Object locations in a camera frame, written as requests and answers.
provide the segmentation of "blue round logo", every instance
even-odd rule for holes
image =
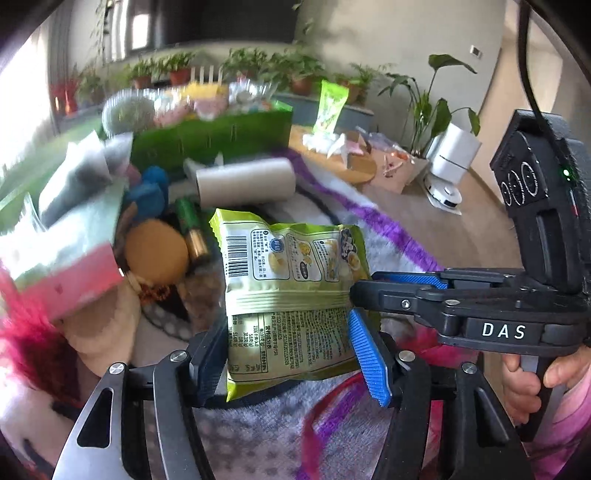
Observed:
[[[271,240],[269,242],[269,247],[274,252],[283,252],[283,249],[284,249],[283,242],[281,240],[279,240],[278,238],[274,238],[273,240]]]

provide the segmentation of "pink sleeve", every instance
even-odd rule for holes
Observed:
[[[590,427],[591,368],[566,392],[549,431],[527,446],[536,480],[553,479],[577,448],[580,434]]]

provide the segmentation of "silver bolt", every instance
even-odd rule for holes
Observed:
[[[111,375],[118,375],[120,374],[123,370],[125,370],[125,365],[124,364],[113,364],[109,367],[109,373]]]
[[[470,362],[465,362],[462,364],[462,370],[466,372],[468,375],[473,375],[478,372],[478,367]]]
[[[170,361],[171,362],[182,362],[187,358],[187,352],[184,350],[175,350],[173,353],[170,354]]]
[[[402,352],[398,354],[398,358],[406,363],[414,362],[416,357],[417,356],[414,352],[411,352],[410,350],[402,350]]]

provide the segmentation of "white paper roll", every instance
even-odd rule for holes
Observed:
[[[276,202],[296,192],[296,174],[286,158],[203,168],[195,176],[202,208]]]

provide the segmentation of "finger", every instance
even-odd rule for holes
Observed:
[[[510,404],[505,405],[505,410],[509,418],[513,421],[513,425],[520,425],[527,423],[530,420],[530,414],[523,411],[519,411],[513,408]]]
[[[539,397],[533,395],[520,395],[511,390],[505,392],[505,401],[514,409],[524,413],[535,413],[542,406],[542,401]]]
[[[509,372],[515,372],[521,363],[521,355],[514,353],[503,353],[503,363],[506,365]]]
[[[540,392],[540,379],[532,372],[524,372],[521,368],[511,372],[505,364],[502,369],[503,386],[522,395],[537,395]]]
[[[562,356],[554,360],[544,374],[544,385],[554,388],[556,385],[567,384],[574,387],[583,378],[589,366],[588,347],[581,347],[572,355]]]

